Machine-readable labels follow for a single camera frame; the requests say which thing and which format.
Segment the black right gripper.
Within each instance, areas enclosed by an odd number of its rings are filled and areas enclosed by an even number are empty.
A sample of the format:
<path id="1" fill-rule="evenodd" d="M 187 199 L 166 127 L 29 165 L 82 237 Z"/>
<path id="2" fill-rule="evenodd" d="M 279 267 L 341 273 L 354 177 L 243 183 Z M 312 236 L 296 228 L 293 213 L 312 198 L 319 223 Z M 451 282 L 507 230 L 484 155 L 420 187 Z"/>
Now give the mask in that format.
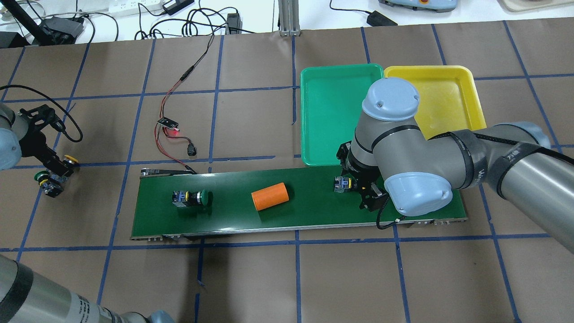
<path id="1" fill-rule="evenodd" d="M 351 141 L 342 143 L 336 153 L 342 168 L 341 176 L 351 178 L 349 180 L 350 191 L 359 192 L 361 195 L 360 210 L 384 209 L 390 200 L 390 195 L 382 187 L 382 181 L 379 180 L 381 177 L 379 169 L 357 160 L 350 150 L 351 143 Z"/>

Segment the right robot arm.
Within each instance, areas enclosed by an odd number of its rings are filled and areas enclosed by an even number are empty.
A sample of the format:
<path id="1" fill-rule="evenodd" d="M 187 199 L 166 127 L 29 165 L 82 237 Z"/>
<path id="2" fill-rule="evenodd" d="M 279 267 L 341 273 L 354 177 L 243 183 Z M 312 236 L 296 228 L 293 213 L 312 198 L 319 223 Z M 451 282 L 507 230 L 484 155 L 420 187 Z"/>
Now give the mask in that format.
<path id="1" fill-rule="evenodd" d="M 425 139 L 415 120 L 420 96 L 407 80 L 379 79 L 361 103 L 353 139 L 340 145 L 342 175 L 357 180 L 361 207 L 391 200 L 400 218 L 442 209 L 453 192 L 486 183 L 569 251 L 574 249 L 573 159 L 551 149 L 531 122 Z"/>

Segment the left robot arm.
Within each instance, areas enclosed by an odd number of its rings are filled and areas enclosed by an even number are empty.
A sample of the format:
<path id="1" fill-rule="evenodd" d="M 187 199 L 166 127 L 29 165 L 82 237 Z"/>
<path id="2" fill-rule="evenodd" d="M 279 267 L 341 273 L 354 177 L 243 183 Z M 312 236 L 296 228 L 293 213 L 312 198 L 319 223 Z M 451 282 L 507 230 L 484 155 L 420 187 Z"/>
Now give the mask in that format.
<path id="1" fill-rule="evenodd" d="M 49 148 L 43 128 L 65 132 L 55 110 L 42 105 L 20 112 L 1 105 L 1 169 L 16 166 L 23 157 L 33 156 L 46 171 L 35 176 L 39 186 L 56 197 L 62 184 L 73 174 L 78 161 L 71 156 L 60 159 Z M 144 316 L 135 311 L 118 314 L 70 291 L 34 272 L 21 262 L 1 257 L 1 303 L 3 323 L 172 323 L 163 310 Z"/>

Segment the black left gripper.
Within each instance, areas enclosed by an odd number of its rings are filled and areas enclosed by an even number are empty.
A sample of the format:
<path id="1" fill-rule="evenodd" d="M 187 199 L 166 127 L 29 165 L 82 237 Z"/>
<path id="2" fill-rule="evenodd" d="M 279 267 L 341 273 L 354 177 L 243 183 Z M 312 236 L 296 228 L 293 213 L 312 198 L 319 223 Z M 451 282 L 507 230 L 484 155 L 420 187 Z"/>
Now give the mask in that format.
<path id="1" fill-rule="evenodd" d="M 50 126 L 57 132 L 63 132 L 63 121 L 55 109 L 46 104 L 31 110 L 20 109 L 18 116 L 26 125 L 26 133 L 20 139 L 23 157 L 37 157 L 49 171 L 55 173 L 62 159 L 49 148 L 42 130 Z"/>

